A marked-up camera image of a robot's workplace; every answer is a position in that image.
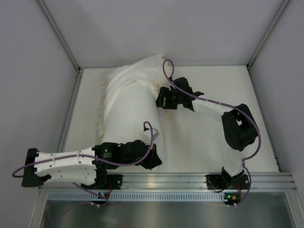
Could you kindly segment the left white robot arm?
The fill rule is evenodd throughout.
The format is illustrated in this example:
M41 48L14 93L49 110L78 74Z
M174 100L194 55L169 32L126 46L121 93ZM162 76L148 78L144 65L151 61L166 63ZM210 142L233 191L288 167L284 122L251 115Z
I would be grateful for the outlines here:
M141 166L146 170L158 168L163 155L156 144L141 140L127 143L106 142L87 149L59 154L43 153L36 148L27 152L22 187L35 188L50 183L74 182L84 189L108 188L118 177L109 170Z

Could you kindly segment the white pillowcase with cream ruffle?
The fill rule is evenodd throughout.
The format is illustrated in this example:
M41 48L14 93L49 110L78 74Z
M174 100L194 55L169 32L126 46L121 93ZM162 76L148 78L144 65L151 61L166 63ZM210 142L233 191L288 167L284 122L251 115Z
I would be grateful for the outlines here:
M97 125L99 140L102 140L105 133L105 121L110 109L124 87L132 82L139 82L157 97L160 88L169 85L162 69L164 60L163 54L150 56L132 65L111 68L104 74L105 79L100 83L102 93Z

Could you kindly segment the white pillow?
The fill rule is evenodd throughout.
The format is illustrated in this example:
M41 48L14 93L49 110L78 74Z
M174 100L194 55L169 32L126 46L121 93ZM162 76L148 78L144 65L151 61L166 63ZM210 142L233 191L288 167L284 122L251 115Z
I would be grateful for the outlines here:
M129 143L135 140L150 144L150 131L144 131L143 123L148 121L159 136L153 140L156 154L165 163L167 147L163 123L156 106L156 96L152 90L138 82L122 88L112 103L104 110L103 143Z

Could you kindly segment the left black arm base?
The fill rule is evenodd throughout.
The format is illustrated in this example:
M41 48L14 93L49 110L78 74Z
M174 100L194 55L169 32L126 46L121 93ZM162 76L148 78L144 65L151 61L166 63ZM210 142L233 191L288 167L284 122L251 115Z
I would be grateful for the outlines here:
M93 184L81 184L86 190L120 190L123 176L117 174L107 174L101 178L95 178Z

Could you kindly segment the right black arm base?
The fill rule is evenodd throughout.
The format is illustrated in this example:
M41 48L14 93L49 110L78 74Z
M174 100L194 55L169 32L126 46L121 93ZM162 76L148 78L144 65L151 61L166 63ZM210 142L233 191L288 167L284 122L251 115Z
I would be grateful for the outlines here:
M247 190L250 184L246 174L240 174L235 177L224 176L222 174L206 175L206 184L208 190L222 192L224 190Z

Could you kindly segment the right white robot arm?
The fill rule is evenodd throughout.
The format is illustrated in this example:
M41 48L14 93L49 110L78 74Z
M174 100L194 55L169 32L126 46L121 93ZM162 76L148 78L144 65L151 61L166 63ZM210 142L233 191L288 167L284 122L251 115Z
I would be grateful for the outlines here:
M184 77L168 78L170 87L161 87L157 107L176 110L179 105L193 112L205 114L222 124L228 158L219 175L220 187L232 186L244 173L244 150L256 140L261 140L259 128L245 104L233 106L210 100L202 92L193 92Z

